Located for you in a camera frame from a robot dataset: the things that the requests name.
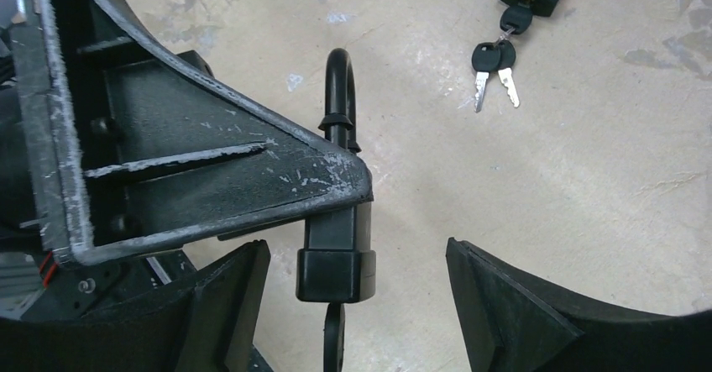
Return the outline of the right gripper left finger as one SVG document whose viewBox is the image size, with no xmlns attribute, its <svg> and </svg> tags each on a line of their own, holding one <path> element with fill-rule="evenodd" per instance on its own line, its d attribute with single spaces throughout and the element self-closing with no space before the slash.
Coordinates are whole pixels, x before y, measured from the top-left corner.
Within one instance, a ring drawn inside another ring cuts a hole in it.
<svg viewBox="0 0 712 372">
<path fill-rule="evenodd" d="M 139 325 L 141 371 L 245 371 L 270 265 L 264 240 L 246 243 L 191 274 L 172 276 L 147 259 L 158 279 L 149 319 Z"/>
</svg>

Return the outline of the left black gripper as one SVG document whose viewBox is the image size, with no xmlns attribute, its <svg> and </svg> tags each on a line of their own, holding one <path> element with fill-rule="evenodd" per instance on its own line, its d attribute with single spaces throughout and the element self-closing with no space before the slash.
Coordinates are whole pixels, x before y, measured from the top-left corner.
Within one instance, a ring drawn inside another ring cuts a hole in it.
<svg viewBox="0 0 712 372">
<path fill-rule="evenodd" d="M 24 0 L 1 30 L 1 240 L 73 263 L 73 0 Z"/>
</svg>

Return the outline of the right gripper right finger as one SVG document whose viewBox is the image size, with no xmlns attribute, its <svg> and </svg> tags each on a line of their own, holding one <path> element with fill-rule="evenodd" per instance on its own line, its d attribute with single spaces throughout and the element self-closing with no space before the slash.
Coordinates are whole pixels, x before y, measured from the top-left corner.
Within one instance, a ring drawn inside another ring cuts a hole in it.
<svg viewBox="0 0 712 372">
<path fill-rule="evenodd" d="M 684 325 L 553 284 L 450 238 L 450 284 L 472 371 L 681 371 Z"/>
</svg>

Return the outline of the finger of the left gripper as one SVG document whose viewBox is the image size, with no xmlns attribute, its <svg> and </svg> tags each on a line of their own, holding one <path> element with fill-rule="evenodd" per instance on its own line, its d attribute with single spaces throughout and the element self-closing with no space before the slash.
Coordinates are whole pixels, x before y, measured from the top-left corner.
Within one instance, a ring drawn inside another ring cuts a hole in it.
<svg viewBox="0 0 712 372">
<path fill-rule="evenodd" d="M 73 263 L 369 202 L 366 164 L 171 53 L 126 0 L 73 0 Z"/>
</svg>

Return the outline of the single black key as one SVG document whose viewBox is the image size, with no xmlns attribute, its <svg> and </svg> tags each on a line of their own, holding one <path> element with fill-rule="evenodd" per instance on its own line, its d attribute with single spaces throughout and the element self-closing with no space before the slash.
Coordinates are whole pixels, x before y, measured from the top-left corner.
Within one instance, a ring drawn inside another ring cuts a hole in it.
<svg viewBox="0 0 712 372">
<path fill-rule="evenodd" d="M 329 303 L 324 322 L 323 371 L 343 369 L 345 309 L 342 303 Z"/>
</svg>

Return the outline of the black key bunch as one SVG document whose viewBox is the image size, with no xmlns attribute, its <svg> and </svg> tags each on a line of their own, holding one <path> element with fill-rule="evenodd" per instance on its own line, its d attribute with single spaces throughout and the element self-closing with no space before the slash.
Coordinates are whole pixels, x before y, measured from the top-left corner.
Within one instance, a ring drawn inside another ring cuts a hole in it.
<svg viewBox="0 0 712 372">
<path fill-rule="evenodd" d="M 484 96 L 490 74 L 496 72 L 514 108 L 521 105 L 513 79 L 512 67 L 516 63 L 516 47 L 510 41 L 512 35 L 528 30 L 533 19 L 531 5 L 518 3 L 509 6 L 500 18 L 502 33 L 494 42 L 482 42 L 475 46 L 471 65 L 475 74 L 474 111 L 479 113 L 484 106 Z"/>
</svg>

